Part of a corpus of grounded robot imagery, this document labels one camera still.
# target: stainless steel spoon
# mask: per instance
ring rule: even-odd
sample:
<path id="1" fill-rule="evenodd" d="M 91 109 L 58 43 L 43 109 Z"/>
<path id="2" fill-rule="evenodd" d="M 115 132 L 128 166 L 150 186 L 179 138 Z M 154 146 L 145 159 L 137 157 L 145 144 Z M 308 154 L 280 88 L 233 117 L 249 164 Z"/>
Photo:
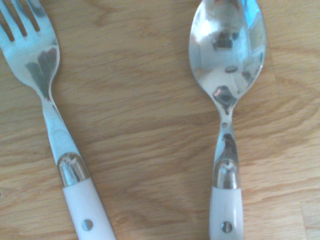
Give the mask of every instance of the stainless steel spoon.
<path id="1" fill-rule="evenodd" d="M 266 28 L 256 0 L 203 0 L 193 19 L 189 60 L 193 75 L 214 101 L 220 132 L 213 164 L 211 240 L 243 240 L 239 162 L 233 109 L 258 77 Z"/>

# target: white handle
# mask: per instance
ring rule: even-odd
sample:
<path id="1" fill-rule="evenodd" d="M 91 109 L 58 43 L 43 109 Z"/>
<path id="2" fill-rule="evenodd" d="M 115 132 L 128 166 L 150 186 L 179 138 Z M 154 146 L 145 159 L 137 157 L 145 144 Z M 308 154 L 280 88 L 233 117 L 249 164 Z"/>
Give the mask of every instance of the white handle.
<path id="1" fill-rule="evenodd" d="M 241 188 L 212 187 L 210 201 L 210 240 L 244 240 Z"/>
<path id="2" fill-rule="evenodd" d="M 116 240 L 91 178 L 63 192 L 79 240 Z"/>

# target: wood grain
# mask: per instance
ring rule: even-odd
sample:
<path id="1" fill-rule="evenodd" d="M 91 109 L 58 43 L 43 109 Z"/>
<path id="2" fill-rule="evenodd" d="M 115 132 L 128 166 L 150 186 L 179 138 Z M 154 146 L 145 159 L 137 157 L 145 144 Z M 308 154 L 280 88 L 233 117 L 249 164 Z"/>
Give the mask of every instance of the wood grain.
<path id="1" fill-rule="evenodd" d="M 199 0 L 42 0 L 53 97 L 118 240 L 208 240 L 218 112 L 194 80 Z M 234 111 L 246 240 L 320 239 L 320 2 L 260 0 L 264 69 Z M 40 101 L 0 56 L 0 238 L 76 240 Z"/>

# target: cutlery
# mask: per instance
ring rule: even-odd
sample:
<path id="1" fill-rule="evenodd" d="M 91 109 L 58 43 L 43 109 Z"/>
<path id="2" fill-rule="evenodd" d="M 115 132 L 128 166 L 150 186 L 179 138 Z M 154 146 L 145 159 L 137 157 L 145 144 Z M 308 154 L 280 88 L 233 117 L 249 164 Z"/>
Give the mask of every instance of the cutlery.
<path id="1" fill-rule="evenodd" d="M 0 10 L 12 32 L 11 41 L 0 25 L 0 48 L 13 74 L 39 95 L 63 192 L 79 240 L 116 240 L 112 226 L 80 153 L 52 98 L 51 84 L 60 62 L 55 31 L 38 0 L 27 0 L 36 31 L 19 0 L 12 0 L 26 31 L 23 36 L 3 0 Z"/>
<path id="2" fill-rule="evenodd" d="M 192 73 L 220 115 L 210 199 L 211 240 L 243 240 L 239 161 L 233 109 L 262 69 L 266 28 L 256 0 L 202 0 L 189 39 Z"/>

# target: fork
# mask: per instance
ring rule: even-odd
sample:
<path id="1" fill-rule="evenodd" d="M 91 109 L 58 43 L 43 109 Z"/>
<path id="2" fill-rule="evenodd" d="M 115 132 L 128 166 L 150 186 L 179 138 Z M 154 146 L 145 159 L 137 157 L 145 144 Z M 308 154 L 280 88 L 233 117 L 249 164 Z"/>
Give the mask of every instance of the fork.
<path id="1" fill-rule="evenodd" d="M 0 48 L 13 74 L 33 88 L 42 104 L 45 125 L 63 192 L 79 240 L 116 240 L 87 167 L 52 98 L 51 84 L 60 62 L 52 24 L 38 0 L 27 0 L 36 31 L 19 0 L 11 0 L 26 31 L 23 36 L 3 0 L 0 10 L 12 32 L 11 41 L 0 24 Z"/>

